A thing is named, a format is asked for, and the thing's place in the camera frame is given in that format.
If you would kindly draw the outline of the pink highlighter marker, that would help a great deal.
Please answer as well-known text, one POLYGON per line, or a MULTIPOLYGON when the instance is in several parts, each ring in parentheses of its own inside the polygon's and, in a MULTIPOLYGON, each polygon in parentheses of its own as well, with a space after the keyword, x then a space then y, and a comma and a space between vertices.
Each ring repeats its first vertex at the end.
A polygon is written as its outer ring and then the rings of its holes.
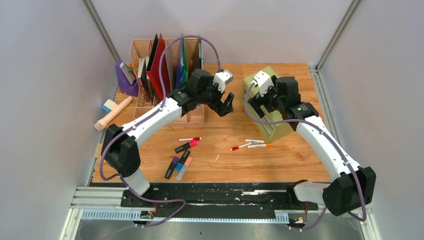
POLYGON ((180 152, 183 152, 185 150, 188 150, 189 148, 195 146, 196 144, 197 144, 197 140, 193 139, 193 140, 191 140, 191 141, 189 141, 187 143, 184 143, 183 145, 175 148, 174 150, 178 154, 180 152))

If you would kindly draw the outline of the blue binder folder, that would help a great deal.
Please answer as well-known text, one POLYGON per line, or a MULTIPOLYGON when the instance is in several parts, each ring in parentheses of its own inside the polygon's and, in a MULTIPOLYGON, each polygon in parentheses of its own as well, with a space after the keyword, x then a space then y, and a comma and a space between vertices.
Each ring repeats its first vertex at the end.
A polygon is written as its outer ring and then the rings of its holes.
POLYGON ((184 39, 179 40, 179 49, 178 49, 178 56, 177 56, 177 68, 176 68, 176 79, 174 83, 175 88, 179 88, 183 84, 184 80, 184 54, 185 54, 185 47, 184 47, 184 39))

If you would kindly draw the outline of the purple highlighter marker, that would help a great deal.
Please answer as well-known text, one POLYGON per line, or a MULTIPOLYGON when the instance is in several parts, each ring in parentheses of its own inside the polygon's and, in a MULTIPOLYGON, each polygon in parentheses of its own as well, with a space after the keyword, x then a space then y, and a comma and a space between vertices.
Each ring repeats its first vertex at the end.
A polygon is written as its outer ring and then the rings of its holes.
POLYGON ((178 164, 178 162, 179 162, 179 157, 178 156, 174 156, 173 158, 172 158, 172 161, 170 162, 170 164, 169 164, 169 166, 168 166, 168 168, 167 168, 167 170, 166 170, 166 173, 165 173, 165 175, 164 175, 164 178, 165 179, 170 179, 171 178, 171 176, 172 176, 172 174, 173 174, 173 172, 174 172, 174 170, 175 170, 175 167, 176 167, 176 165, 178 164))

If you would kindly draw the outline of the blue highlighter marker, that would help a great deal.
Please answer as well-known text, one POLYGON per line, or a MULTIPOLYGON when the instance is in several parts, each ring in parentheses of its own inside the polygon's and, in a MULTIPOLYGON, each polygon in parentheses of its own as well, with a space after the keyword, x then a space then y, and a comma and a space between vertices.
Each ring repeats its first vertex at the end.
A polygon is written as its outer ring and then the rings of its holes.
POLYGON ((185 150, 185 152, 182 154, 181 158, 178 160, 174 170, 179 172, 182 168, 182 166, 184 165, 184 163, 186 162, 186 160, 188 159, 188 157, 190 156, 190 151, 189 150, 185 150))

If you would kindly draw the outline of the beige plastic file organizer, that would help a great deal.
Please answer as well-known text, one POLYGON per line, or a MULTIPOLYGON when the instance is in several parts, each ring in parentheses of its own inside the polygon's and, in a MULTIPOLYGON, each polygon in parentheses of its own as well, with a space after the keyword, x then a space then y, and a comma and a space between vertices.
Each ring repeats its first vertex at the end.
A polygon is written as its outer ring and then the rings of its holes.
POLYGON ((132 41, 130 57, 139 85, 134 118, 146 114, 162 100, 158 66, 163 51, 166 50, 162 59, 162 77, 165 89, 171 91, 188 80, 194 70, 203 68, 203 44, 204 41, 198 38, 175 41, 162 35, 132 41))

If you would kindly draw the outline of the orange highlighter marker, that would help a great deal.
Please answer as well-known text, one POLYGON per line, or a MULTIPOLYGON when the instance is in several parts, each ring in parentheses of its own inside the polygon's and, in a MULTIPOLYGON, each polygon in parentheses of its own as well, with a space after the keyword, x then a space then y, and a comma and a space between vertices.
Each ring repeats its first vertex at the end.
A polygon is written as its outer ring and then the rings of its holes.
POLYGON ((187 158, 187 160, 184 162, 184 164, 180 168, 180 170, 179 170, 179 172, 178 172, 178 174, 177 174, 177 176, 175 178, 177 181, 181 181, 182 180, 182 178, 183 178, 184 174, 186 173, 186 171, 188 170, 188 168, 189 168, 192 160, 193 160, 193 158, 189 156, 187 158))

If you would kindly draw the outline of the red binder folder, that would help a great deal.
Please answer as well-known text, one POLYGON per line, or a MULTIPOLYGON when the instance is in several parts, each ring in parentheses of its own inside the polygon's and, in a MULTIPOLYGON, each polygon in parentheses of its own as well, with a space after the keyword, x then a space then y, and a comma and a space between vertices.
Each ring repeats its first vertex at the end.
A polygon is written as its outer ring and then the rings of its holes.
POLYGON ((166 56, 161 57, 165 47, 166 43, 162 35, 155 34, 154 39, 150 41, 149 61, 146 68, 146 74, 159 102, 163 100, 164 94, 171 91, 166 56))

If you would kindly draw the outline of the orange yellow booklet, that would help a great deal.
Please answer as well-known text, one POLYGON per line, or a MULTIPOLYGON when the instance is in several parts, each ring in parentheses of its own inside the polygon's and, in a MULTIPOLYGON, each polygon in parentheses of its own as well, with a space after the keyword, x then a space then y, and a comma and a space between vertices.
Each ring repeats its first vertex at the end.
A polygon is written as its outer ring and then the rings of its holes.
POLYGON ((137 69, 138 84, 139 84, 140 91, 143 94, 146 94, 145 88, 144 88, 144 83, 143 83, 143 68, 145 66, 145 61, 146 61, 146 59, 144 57, 139 58, 138 69, 137 69))

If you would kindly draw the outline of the green translucent plastic folder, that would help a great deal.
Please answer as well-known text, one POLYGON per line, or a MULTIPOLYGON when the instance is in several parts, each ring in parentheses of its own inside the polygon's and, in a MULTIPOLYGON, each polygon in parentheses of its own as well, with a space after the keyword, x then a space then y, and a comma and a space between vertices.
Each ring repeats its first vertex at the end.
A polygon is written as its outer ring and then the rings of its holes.
POLYGON ((187 56, 186 56, 186 46, 185 46, 185 39, 183 38, 181 40, 182 44, 182 68, 183 68, 183 77, 182 77, 182 84, 185 84, 188 79, 188 62, 187 62, 187 56))

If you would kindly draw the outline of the black notebook with sticker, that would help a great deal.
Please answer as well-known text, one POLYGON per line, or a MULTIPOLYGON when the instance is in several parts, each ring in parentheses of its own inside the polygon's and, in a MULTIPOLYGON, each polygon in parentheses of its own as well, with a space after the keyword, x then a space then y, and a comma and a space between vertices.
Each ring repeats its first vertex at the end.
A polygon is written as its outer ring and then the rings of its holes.
POLYGON ((145 90, 145 98, 146 101, 149 103, 153 102, 153 98, 152 98, 152 94, 151 94, 151 90, 150 90, 150 83, 148 80, 148 76, 147 76, 147 57, 145 57, 145 66, 143 67, 142 70, 142 77, 143 77, 143 83, 144 83, 144 90, 145 90))

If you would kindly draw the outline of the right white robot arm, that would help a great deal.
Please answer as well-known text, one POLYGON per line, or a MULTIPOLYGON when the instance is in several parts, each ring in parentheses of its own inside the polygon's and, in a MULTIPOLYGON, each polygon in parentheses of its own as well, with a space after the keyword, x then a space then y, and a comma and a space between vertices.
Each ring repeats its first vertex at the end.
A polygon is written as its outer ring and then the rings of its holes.
POLYGON ((345 213, 354 216, 353 210, 361 209, 365 221, 366 206, 371 203, 376 173, 370 167, 362 167, 341 146, 325 127, 316 108, 301 100, 298 82, 293 76, 279 77, 261 73, 251 81, 250 88, 258 93, 244 101, 245 107, 262 117, 261 107, 281 114, 280 123, 288 123, 313 149, 326 168, 331 183, 302 180, 285 195, 286 204, 298 209, 305 202, 325 206, 334 216, 345 213))

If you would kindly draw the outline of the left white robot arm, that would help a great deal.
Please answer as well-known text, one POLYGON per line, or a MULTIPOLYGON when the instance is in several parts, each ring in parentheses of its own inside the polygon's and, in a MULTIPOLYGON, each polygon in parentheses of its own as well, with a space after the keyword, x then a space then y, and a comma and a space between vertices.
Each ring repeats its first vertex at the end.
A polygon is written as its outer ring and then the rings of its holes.
POLYGON ((101 158, 135 192, 133 198, 140 206, 149 206, 153 193, 149 190, 149 181, 140 170, 139 147, 157 131, 193 111, 198 105, 207 105, 221 117, 231 113, 234 110, 234 94, 230 92, 225 101, 221 98, 233 79, 233 74, 228 70, 211 75, 206 70, 197 69, 182 87, 169 92, 157 106, 141 117, 123 126, 112 124, 106 129, 101 158))

